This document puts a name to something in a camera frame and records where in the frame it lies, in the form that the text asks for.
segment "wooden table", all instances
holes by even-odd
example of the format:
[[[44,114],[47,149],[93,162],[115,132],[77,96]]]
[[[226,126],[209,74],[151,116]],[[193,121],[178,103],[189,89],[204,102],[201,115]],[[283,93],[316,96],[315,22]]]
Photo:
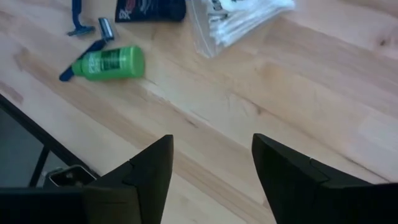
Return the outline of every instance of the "wooden table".
[[[86,24],[115,0],[84,1]],[[0,94],[99,174],[175,137],[163,223],[275,223],[251,157],[253,133],[364,180],[398,181],[398,4],[296,0],[297,10],[208,60],[183,24],[118,24],[141,80],[58,75],[95,35],[68,37],[70,1],[0,2]]]

